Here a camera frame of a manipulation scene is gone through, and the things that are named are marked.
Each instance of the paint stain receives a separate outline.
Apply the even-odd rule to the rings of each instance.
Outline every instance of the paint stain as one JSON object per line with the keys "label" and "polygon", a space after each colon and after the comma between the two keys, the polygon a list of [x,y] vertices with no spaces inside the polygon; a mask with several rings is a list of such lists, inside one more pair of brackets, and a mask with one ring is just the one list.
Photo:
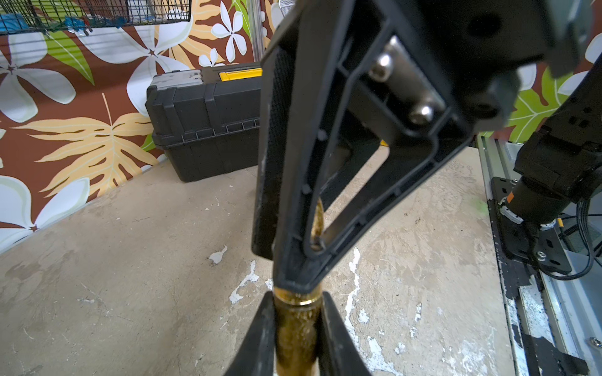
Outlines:
{"label": "paint stain", "polygon": [[[370,352],[372,353],[372,356],[368,358],[368,354],[360,346],[359,336],[355,333],[355,328],[353,327],[350,317],[351,317],[351,311],[354,308],[353,298],[357,297],[358,292],[359,292],[359,274],[357,273],[359,257],[360,257],[359,249],[357,247],[354,247],[353,248],[353,260],[349,262],[349,270],[351,270],[351,272],[353,273],[353,284],[355,285],[355,289],[353,289],[347,295],[347,304],[345,305],[345,320],[344,320],[345,328],[349,332],[349,336],[351,337],[353,344],[355,345],[355,348],[358,349],[359,354],[364,359],[364,363],[366,364],[366,367],[368,368],[368,370],[370,372],[383,371],[383,372],[389,372],[395,376],[403,376],[403,374],[401,372],[399,372],[398,370],[395,369],[393,362],[385,361],[385,358],[382,355],[382,347],[380,347],[376,338],[367,337],[368,345],[370,346]],[[361,321],[361,318],[363,316],[362,313],[365,314],[366,322],[368,322],[370,317],[368,317],[368,314],[365,312],[364,309],[362,309],[360,311],[359,316],[358,316],[358,321],[362,322]]]}
{"label": "paint stain", "polygon": [[416,315],[414,316],[414,321],[418,322],[422,318],[422,302],[418,303],[416,306]]}
{"label": "paint stain", "polygon": [[487,338],[487,348],[480,347],[475,342],[462,341],[456,354],[458,359],[453,355],[452,348],[449,348],[450,356],[443,357],[441,361],[448,365],[450,374],[453,376],[498,375],[495,366],[494,332],[492,328]]}
{"label": "paint stain", "polygon": [[401,342],[397,343],[397,347],[395,347],[395,353],[397,355],[401,354],[402,352],[406,351],[406,345],[404,345]]}
{"label": "paint stain", "polygon": [[394,374],[395,376],[403,376],[401,372],[395,369],[393,362],[387,362],[382,355],[382,347],[380,347],[376,338],[368,337],[368,345],[372,356],[366,359],[366,367],[370,372],[384,371]]}
{"label": "paint stain", "polygon": [[246,286],[249,282],[257,282],[257,280],[259,280],[259,276],[255,274],[255,265],[255,260],[251,261],[251,273],[247,274],[245,278],[243,278],[243,280],[240,282],[240,284],[230,294],[230,302],[232,304],[238,303],[238,301],[243,298],[242,295],[238,294],[238,289]]}
{"label": "paint stain", "polygon": [[226,253],[227,250],[228,250],[228,247],[224,245],[224,247],[221,251],[211,253],[211,255],[209,256],[209,260],[213,261],[213,265],[219,264],[220,261],[222,260],[222,256],[224,255],[224,253]]}
{"label": "paint stain", "polygon": [[367,324],[370,321],[370,317],[366,313],[366,310],[363,308],[361,311],[359,311],[358,321],[362,324]]}
{"label": "paint stain", "polygon": [[357,247],[354,247],[353,248],[353,261],[349,262],[349,270],[351,270],[351,272],[354,275],[353,284],[355,285],[355,289],[353,289],[353,291],[347,295],[347,304],[345,304],[345,321],[344,322],[345,322],[345,328],[349,332],[349,335],[351,336],[351,340],[353,341],[355,348],[357,348],[359,351],[360,350],[359,337],[357,334],[355,334],[355,328],[353,327],[353,324],[351,323],[351,320],[350,320],[351,310],[354,308],[353,297],[357,296],[358,292],[359,292],[359,275],[358,275],[358,273],[356,273],[356,270],[358,269],[358,263],[359,263],[359,249]]}
{"label": "paint stain", "polygon": [[472,196],[470,204],[472,207],[477,209],[477,212],[479,212],[480,214],[487,217],[489,216],[489,208],[487,207],[487,202],[484,202],[482,199],[476,196]]}

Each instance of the metal bolt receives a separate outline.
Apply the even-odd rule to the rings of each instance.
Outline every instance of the metal bolt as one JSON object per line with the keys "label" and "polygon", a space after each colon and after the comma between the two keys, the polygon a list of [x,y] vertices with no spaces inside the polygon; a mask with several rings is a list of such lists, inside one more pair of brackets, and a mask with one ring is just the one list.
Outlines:
{"label": "metal bolt", "polygon": [[435,110],[428,104],[418,103],[412,107],[408,118],[416,125],[426,125],[435,117]]}
{"label": "metal bolt", "polygon": [[385,82],[393,72],[393,58],[386,52],[380,54],[368,71],[368,76],[376,82]]}
{"label": "metal bolt", "polygon": [[595,348],[602,348],[602,341],[597,339],[596,337],[590,337],[589,343]]}

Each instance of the metal plate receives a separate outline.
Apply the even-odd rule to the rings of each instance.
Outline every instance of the metal plate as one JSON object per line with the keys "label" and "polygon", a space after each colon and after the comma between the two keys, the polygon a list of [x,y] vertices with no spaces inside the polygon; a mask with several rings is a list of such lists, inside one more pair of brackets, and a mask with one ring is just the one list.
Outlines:
{"label": "metal plate", "polygon": [[[508,196],[512,188],[513,184],[508,179],[500,177],[491,179],[491,192],[496,203]],[[529,237],[524,226],[512,222],[500,215],[499,212],[497,221],[500,228],[502,248],[506,256],[537,267],[529,258]],[[546,271],[569,274],[573,270],[554,229],[539,233],[539,242],[535,252],[538,251],[542,251],[547,255],[546,259],[541,262],[541,267],[545,268]]]}

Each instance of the wire basket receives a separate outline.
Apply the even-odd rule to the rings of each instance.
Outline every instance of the wire basket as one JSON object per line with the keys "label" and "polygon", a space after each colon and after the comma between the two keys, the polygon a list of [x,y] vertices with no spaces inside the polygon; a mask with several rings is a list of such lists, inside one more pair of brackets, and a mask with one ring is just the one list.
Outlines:
{"label": "wire basket", "polygon": [[191,0],[0,0],[0,35],[190,21]]}

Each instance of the brown wallpaper background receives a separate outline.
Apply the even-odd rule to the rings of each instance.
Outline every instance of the brown wallpaper background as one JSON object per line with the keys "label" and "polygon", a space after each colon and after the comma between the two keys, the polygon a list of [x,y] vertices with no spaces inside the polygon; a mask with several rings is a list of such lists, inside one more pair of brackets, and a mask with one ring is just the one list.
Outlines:
{"label": "brown wallpaper background", "polygon": [[[228,2],[229,0],[225,0],[226,8],[230,6],[230,4],[227,4]],[[195,6],[201,7],[208,4],[219,6],[220,1],[210,0],[204,3],[199,3],[197,1]],[[229,12],[230,20],[232,20],[234,13],[235,9],[232,8]],[[216,23],[223,23],[219,14],[205,20],[195,21],[195,24],[197,25],[213,26]],[[142,41],[134,27],[126,27],[123,28],[123,30],[125,30],[134,40],[142,45]],[[6,130],[5,135],[0,139],[0,158],[2,158],[4,162],[4,168],[0,168],[0,175],[15,177],[25,183],[25,185],[29,188],[32,195],[31,218],[33,220],[35,220],[38,213],[51,199],[51,197],[45,197],[48,195],[49,191],[43,193],[40,193],[39,191],[46,187],[46,185],[60,170],[70,165],[79,156],[70,156],[59,161],[36,162],[42,156],[57,150],[59,147],[68,144],[70,141],[39,140],[29,136],[29,134],[39,134],[40,132],[32,131],[30,129],[13,128],[37,120],[70,119],[74,117],[90,117],[105,123],[109,123],[102,93],[104,93],[107,98],[107,103],[111,111],[111,118],[113,121],[123,114],[137,112],[128,97],[126,85],[133,71],[138,67],[138,65],[140,65],[140,62],[144,58],[139,58],[126,64],[106,63],[91,53],[81,43],[77,36],[72,33],[68,34],[70,35],[71,40],[80,48],[85,60],[88,62],[95,84],[93,85],[92,83],[88,82],[88,80],[86,80],[76,69],[47,54],[41,61],[34,64],[29,64],[25,67],[48,69],[61,73],[69,80],[76,91],[74,100],[66,105],[60,104],[38,91],[38,89],[36,89],[26,80],[19,78],[19,83],[25,89],[25,91],[31,95],[38,107],[37,115],[25,123],[16,123],[0,112],[0,128]],[[243,35],[246,39],[247,52],[245,56],[242,56],[238,48],[236,48],[236,58],[233,63],[248,63],[253,61],[253,52],[249,37],[244,33],[243,30],[239,31],[238,34]],[[194,36],[190,36],[189,38],[201,42],[210,48],[216,48],[219,55],[224,59],[222,63],[228,64],[225,54],[228,38],[215,40],[199,39]],[[11,61],[8,47],[8,36],[0,37],[0,51],[2,51],[8,61]],[[190,60],[193,68],[200,68],[199,57],[193,55],[185,49],[184,52]],[[168,53],[168,51],[165,51],[163,55],[168,56]],[[162,72],[163,70],[157,64],[157,73],[160,74]],[[126,137],[126,139],[134,142],[135,144],[142,145],[144,143],[145,136]],[[150,153],[156,157],[161,155],[162,151],[154,149],[151,150]],[[136,161],[136,164],[138,166],[145,165],[145,163],[140,161]],[[93,194],[88,198],[88,200],[94,199],[95,197],[96,195]],[[15,226],[11,224],[0,223],[0,227]]]}

